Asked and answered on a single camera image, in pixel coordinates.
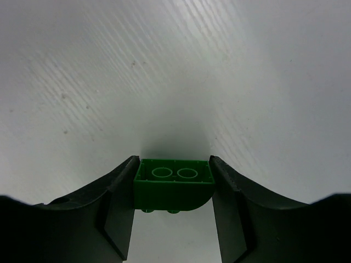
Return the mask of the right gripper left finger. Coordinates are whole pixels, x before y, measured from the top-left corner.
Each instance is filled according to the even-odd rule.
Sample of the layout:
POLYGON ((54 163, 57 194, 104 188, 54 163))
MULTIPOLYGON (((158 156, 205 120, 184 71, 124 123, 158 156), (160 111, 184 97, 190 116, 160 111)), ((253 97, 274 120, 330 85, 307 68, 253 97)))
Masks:
POLYGON ((1 197, 1 262, 123 262, 138 156, 48 204, 1 197))

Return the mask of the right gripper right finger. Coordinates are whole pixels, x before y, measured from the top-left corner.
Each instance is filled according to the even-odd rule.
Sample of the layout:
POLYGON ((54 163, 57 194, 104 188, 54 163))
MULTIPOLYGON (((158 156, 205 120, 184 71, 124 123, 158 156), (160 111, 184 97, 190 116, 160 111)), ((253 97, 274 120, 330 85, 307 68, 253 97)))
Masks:
POLYGON ((350 262, 350 194, 305 204, 210 157, 223 262, 350 262))

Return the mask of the green lego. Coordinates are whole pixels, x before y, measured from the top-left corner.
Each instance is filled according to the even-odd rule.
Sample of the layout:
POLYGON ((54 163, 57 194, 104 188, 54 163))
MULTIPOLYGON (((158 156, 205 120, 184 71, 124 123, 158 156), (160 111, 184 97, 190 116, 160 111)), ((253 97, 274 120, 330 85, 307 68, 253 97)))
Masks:
POLYGON ((195 210, 212 198, 215 188, 209 161, 142 159, 133 180, 134 209, 195 210))

